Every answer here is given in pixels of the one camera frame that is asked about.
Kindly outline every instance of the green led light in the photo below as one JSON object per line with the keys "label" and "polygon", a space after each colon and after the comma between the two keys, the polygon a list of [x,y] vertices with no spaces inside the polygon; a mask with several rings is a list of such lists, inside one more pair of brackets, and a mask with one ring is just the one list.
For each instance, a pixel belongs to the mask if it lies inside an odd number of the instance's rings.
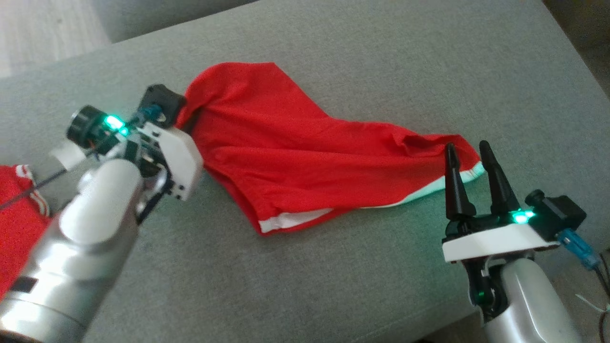
{"label": "green led light", "polygon": [[108,125],[110,129],[113,130],[118,130],[125,126],[125,122],[123,122],[123,120],[121,120],[116,115],[109,115],[104,119],[104,122],[106,123],[106,125]]}
{"label": "green led light", "polygon": [[525,224],[525,223],[527,223],[527,222],[528,222],[528,220],[529,220],[529,218],[528,218],[528,216],[527,216],[527,215],[525,215],[525,214],[521,214],[521,213],[519,213],[519,214],[514,214],[514,215],[512,216],[512,218],[515,220],[515,223],[517,223],[517,224]]}

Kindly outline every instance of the gray sofa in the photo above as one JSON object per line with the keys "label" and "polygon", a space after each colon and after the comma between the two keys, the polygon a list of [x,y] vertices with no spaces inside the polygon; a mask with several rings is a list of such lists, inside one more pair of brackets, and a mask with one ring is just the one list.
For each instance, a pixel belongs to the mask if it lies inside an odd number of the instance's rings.
{"label": "gray sofa", "polygon": [[[329,115],[491,142],[517,196],[569,194],[609,246],[610,102],[539,1],[260,0],[0,80],[0,163],[50,170],[84,104],[128,113],[225,61],[277,63]],[[49,185],[57,207],[78,172]],[[485,176],[466,186],[480,211]],[[166,199],[86,342],[411,342],[474,311],[443,261],[442,192],[259,237],[204,176]],[[538,254],[554,275],[573,259]]]}

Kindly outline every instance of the red cloth with white trim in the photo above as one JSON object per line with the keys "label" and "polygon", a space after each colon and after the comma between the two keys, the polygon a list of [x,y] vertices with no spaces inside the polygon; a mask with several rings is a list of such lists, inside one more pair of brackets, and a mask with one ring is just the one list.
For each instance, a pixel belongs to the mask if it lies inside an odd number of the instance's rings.
{"label": "red cloth with white trim", "polygon": [[[32,187],[27,165],[0,165],[0,204]],[[49,224],[49,206],[38,192],[0,212],[0,298],[24,267],[30,250]]]}
{"label": "red cloth with white trim", "polygon": [[196,120],[192,137],[206,170],[261,234],[443,189],[449,142],[464,181],[484,172],[459,135],[418,135],[388,123],[329,117],[274,63],[210,67],[185,96],[177,127]]}

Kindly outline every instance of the blue cable connector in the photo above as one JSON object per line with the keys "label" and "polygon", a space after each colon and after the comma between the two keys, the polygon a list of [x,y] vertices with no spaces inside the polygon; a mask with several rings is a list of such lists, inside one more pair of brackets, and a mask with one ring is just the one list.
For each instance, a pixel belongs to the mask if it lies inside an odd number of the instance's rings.
{"label": "blue cable connector", "polygon": [[561,231],[557,239],[561,245],[576,255],[586,269],[593,270],[601,263],[599,255],[572,229]]}

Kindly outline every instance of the red garment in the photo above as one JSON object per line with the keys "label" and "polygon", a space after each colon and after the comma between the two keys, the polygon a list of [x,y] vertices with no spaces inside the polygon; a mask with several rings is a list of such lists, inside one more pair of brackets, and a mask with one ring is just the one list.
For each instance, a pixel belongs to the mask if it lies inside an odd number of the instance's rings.
{"label": "red garment", "polygon": [[[27,165],[0,166],[0,204],[32,187]],[[10,289],[49,224],[49,206],[38,192],[0,212],[0,299]]]}
{"label": "red garment", "polygon": [[192,137],[205,168],[261,234],[443,189],[448,142],[456,146],[464,181],[484,172],[459,135],[422,136],[329,117],[274,63],[216,65],[185,96],[177,126],[196,120]]}

